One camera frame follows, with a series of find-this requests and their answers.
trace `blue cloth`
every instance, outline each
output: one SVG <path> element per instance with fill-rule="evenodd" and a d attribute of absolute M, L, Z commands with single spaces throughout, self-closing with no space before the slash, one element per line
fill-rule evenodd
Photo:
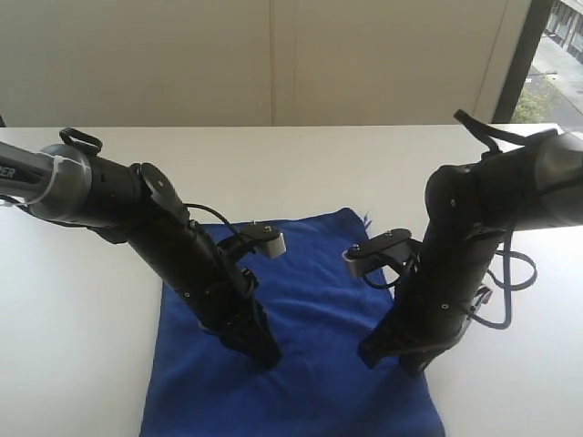
<path fill-rule="evenodd" d="M 367 239 L 350 209 L 274 221 L 288 251 L 240 263 L 260 281 L 257 299 L 283 351 L 272 371 L 203 333 L 165 286 L 141 437 L 443 436 L 423 377 L 386 358 L 369 370 L 356 355 L 392 305 L 352 279 L 341 254 Z M 208 226 L 215 240 L 229 235 Z M 384 281 L 381 272 L 372 275 Z"/>

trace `tree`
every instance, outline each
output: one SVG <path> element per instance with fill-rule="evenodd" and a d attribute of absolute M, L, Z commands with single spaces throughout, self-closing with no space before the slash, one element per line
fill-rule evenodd
<path fill-rule="evenodd" d="M 557 90 L 546 77 L 525 84 L 518 98 L 511 123 L 548 122 L 551 111 L 557 106 Z"/>

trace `white table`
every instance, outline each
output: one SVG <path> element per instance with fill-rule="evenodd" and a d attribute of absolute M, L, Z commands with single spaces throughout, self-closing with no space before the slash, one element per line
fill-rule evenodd
<path fill-rule="evenodd" d="M 540 127 L 514 127 L 524 133 Z M 232 220 L 298 219 L 351 207 L 372 233 L 423 236 L 424 185 L 484 147 L 462 127 L 90 128 L 103 156 L 149 161 L 184 201 Z M 38 150 L 55 128 L 0 129 Z M 198 219 L 209 221 L 197 214 Z M 159 316 L 160 281 L 129 247 L 0 209 L 0 435 L 137 435 Z M 516 235 L 538 263 L 503 332 L 472 326 L 427 372 L 448 435 L 581 434 L 583 229 Z M 527 274 L 515 268 L 517 279 Z M 500 292 L 484 308 L 501 317 Z"/>

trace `building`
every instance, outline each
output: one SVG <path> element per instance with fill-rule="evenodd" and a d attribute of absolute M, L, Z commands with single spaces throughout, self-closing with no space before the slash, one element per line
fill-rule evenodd
<path fill-rule="evenodd" d="M 583 0 L 555 0 L 545 34 L 583 64 Z"/>

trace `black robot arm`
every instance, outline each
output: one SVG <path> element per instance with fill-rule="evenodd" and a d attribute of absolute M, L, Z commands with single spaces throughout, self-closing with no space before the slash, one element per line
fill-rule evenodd
<path fill-rule="evenodd" d="M 0 198 L 39 219 L 127 242 L 179 294 L 201 328 L 273 367 L 281 352 L 253 296 L 258 281 L 236 262 L 255 249 L 281 255 L 282 234 L 251 223 L 215 244 L 156 167 L 103 159 L 101 142 L 75 129 L 64 129 L 61 138 L 64 144 L 38 154 L 0 143 Z"/>
<path fill-rule="evenodd" d="M 355 277 L 388 265 L 400 274 L 394 306 L 358 353 L 373 367 L 384 356 L 399 355 L 411 374 L 457 344 L 471 320 L 504 329 L 512 319 L 511 291 L 534 282 L 510 284 L 510 259 L 529 257 L 510 249 L 514 230 L 583 224 L 583 140 L 556 130 L 520 137 L 456 114 L 488 145 L 479 162 L 442 166 L 427 182 L 430 218 L 423 241 L 405 229 L 386 232 L 348 249 L 343 257 Z M 523 147 L 502 153 L 494 138 Z M 490 289 L 482 284 L 495 254 L 503 256 L 506 316 L 500 322 L 477 316 Z"/>

